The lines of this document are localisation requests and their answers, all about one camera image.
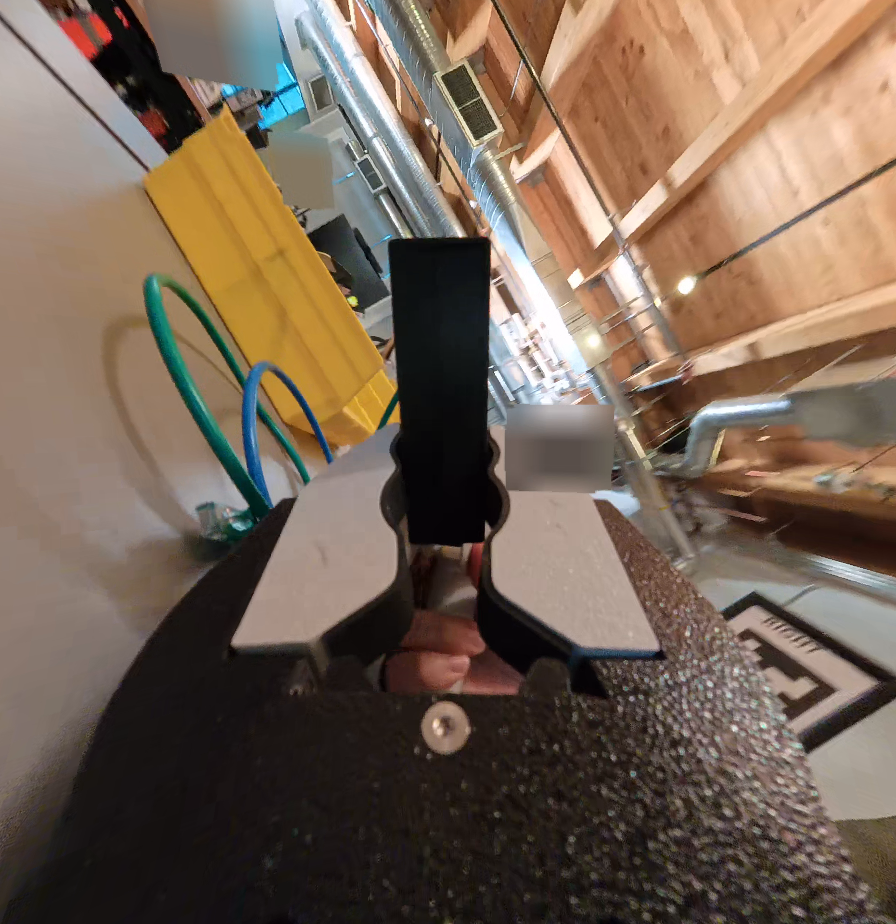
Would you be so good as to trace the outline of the black network switch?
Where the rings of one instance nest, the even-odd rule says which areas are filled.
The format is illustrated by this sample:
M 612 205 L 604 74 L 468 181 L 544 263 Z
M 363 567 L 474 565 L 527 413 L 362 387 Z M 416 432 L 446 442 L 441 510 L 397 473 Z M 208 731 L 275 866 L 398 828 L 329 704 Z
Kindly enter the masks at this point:
M 479 543 L 487 521 L 489 243 L 400 240 L 389 264 L 409 539 Z

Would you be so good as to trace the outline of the person's left hand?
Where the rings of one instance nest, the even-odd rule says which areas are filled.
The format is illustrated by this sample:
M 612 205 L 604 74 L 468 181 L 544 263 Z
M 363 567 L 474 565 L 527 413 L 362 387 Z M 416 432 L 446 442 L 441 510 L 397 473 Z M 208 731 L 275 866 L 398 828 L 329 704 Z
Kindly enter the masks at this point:
M 523 678 L 482 639 L 475 620 L 415 612 L 394 653 L 384 657 L 381 687 L 400 695 L 513 696 Z

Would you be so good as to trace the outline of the silver duct elbow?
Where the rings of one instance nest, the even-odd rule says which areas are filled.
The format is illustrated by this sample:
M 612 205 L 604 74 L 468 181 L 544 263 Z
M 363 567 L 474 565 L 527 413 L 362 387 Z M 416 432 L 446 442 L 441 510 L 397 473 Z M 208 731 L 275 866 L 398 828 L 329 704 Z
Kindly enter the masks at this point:
M 723 434 L 733 429 L 787 424 L 794 419 L 794 402 L 784 394 L 766 394 L 709 403 L 694 416 L 685 454 L 674 468 L 683 479 L 697 479 L 719 455 Z

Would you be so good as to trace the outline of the silver spiral air duct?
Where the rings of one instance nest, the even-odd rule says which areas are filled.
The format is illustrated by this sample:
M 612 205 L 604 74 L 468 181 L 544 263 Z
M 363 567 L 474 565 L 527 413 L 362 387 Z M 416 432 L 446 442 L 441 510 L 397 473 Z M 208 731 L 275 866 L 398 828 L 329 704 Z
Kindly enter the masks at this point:
M 466 237 L 394 104 L 334 2 L 310 1 L 297 19 L 362 144 L 419 237 Z
M 452 62 L 421 2 L 370 2 L 375 17 L 391 40 L 401 64 L 454 161 L 464 175 L 480 212 L 534 311 L 557 310 L 550 255 L 538 256 L 537 229 L 527 214 L 509 165 L 500 157 L 500 137 L 477 151 L 466 142 L 434 75 Z

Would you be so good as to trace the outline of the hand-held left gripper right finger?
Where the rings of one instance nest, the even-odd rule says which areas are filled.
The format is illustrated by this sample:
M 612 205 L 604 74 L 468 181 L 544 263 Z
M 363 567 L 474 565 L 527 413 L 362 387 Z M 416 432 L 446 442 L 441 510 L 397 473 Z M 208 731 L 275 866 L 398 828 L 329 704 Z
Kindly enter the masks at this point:
M 657 638 L 589 494 L 509 491 L 504 428 L 488 429 L 486 534 L 477 584 L 480 635 L 503 661 L 568 668 L 655 660 Z

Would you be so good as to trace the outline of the rectangular metal duct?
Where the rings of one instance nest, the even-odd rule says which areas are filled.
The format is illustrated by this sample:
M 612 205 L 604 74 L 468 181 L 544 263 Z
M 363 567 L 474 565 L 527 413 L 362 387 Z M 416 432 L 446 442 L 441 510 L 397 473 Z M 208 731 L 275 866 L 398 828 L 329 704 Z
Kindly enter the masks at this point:
M 896 376 L 796 390 L 787 397 L 809 441 L 857 448 L 896 445 Z

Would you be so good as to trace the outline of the black wall screen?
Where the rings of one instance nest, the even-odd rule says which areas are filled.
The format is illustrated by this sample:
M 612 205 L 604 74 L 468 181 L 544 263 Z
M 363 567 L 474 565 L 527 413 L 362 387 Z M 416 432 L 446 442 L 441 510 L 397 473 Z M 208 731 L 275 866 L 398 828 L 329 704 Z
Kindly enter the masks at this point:
M 353 309 L 362 313 L 389 296 L 384 270 L 359 230 L 339 214 L 307 237 L 333 264 L 333 278 L 348 290 Z

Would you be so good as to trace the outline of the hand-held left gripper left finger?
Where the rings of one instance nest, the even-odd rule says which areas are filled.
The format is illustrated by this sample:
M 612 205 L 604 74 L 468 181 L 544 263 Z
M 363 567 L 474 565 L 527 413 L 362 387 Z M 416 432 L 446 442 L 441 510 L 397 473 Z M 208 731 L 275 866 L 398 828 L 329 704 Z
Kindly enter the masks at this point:
M 395 651 L 414 615 L 405 489 L 388 424 L 294 502 L 234 632 L 237 655 L 293 654 L 317 668 Z

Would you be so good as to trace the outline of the black ceiling rail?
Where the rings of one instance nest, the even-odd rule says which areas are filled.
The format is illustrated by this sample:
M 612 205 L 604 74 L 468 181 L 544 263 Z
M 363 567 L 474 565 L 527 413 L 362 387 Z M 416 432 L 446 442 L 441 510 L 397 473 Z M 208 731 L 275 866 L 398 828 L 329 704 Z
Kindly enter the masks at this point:
M 797 225 L 801 225 L 803 222 L 807 221 L 808 219 L 814 217 L 817 214 L 820 214 L 821 212 L 830 208 L 835 203 L 842 201 L 846 197 L 852 195 L 854 192 L 857 192 L 863 189 L 865 186 L 876 181 L 877 179 L 884 177 L 885 175 L 887 175 L 888 173 L 892 172 L 895 169 L 896 169 L 896 155 L 890 160 L 888 160 L 887 162 L 877 167 L 874 167 L 873 169 L 867 171 L 861 177 L 843 186 L 839 190 L 831 193 L 831 195 L 825 197 L 821 201 L 815 203 L 814 205 L 808 207 L 807 209 L 804 209 L 802 212 L 796 214 L 795 216 L 788 219 L 787 221 L 767 231 L 767 233 L 761 235 L 760 237 L 757 237 L 755 240 L 744 245 L 742 248 L 739 248 L 733 251 L 732 253 L 724 257 L 723 259 L 708 266 L 708 268 L 695 273 L 694 275 L 690 277 L 692 280 L 692 288 L 689 289 L 688 291 L 689 292 L 692 291 L 693 288 L 695 288 L 695 286 L 698 283 L 704 281 L 709 276 L 729 267 L 736 261 L 741 260 L 743 257 L 762 248 L 763 246 L 768 244 L 773 239 L 794 229 Z

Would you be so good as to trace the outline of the yellow divided plastic bin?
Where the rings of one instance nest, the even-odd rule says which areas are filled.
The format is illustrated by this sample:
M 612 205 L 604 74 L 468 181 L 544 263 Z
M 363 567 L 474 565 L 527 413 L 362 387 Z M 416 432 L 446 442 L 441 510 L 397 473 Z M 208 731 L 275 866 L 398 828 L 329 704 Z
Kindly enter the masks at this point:
M 229 109 L 144 186 L 246 363 L 281 368 L 333 446 L 375 433 L 384 361 Z

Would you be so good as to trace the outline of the white air vent grille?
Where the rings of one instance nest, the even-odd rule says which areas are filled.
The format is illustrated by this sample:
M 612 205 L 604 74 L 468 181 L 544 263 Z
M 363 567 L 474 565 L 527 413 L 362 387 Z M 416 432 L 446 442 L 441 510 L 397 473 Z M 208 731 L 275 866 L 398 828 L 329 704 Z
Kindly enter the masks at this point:
M 504 132 L 498 115 L 466 59 L 437 71 L 434 81 L 473 150 L 484 148 Z

